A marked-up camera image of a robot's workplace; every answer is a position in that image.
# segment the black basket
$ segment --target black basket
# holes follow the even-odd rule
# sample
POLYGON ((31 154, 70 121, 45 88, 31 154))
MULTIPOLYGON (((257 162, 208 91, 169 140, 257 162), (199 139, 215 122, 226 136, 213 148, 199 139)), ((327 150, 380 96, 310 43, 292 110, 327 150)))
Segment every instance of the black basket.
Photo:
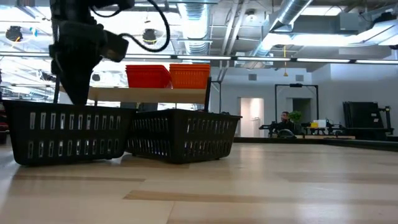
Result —
POLYGON ((21 165, 121 157, 132 109, 3 101, 12 150, 21 165))
POLYGON ((226 157, 240 118, 187 110, 137 113, 128 152, 176 164, 226 157))

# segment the red basket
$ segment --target red basket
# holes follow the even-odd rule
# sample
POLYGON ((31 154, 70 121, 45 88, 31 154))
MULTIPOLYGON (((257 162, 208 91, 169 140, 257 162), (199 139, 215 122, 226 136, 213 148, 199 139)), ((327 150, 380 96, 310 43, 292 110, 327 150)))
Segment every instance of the red basket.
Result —
POLYGON ((163 65, 126 65, 130 88, 171 88, 170 72, 163 65))
POLYGON ((205 89, 210 76, 207 64, 170 64, 173 88, 205 89))

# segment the light wood floor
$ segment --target light wood floor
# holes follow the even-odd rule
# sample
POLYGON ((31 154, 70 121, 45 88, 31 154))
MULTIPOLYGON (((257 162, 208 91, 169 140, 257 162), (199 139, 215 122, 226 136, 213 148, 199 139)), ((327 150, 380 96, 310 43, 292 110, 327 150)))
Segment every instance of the light wood floor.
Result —
POLYGON ((21 167, 0 149, 1 224, 398 223, 398 153, 234 144, 220 161, 21 167))

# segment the seated person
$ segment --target seated person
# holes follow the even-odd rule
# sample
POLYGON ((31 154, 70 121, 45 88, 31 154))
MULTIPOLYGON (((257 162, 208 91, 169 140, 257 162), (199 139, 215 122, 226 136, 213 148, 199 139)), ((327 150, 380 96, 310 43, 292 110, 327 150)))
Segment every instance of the seated person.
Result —
POLYGON ((289 112, 287 111, 282 112, 282 114, 280 115, 280 120, 281 122, 279 122, 276 126, 276 131, 288 129, 293 133, 295 132, 294 123, 291 122, 289 119, 289 112))

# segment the wooden shelf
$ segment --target wooden shelf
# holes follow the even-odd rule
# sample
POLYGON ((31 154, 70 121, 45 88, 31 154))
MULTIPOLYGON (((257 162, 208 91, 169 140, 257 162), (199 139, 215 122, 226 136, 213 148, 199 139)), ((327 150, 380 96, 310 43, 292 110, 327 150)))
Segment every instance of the wooden shelf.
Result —
POLYGON ((162 88, 90 87, 88 99, 138 103, 199 103, 205 104, 206 90, 162 88))

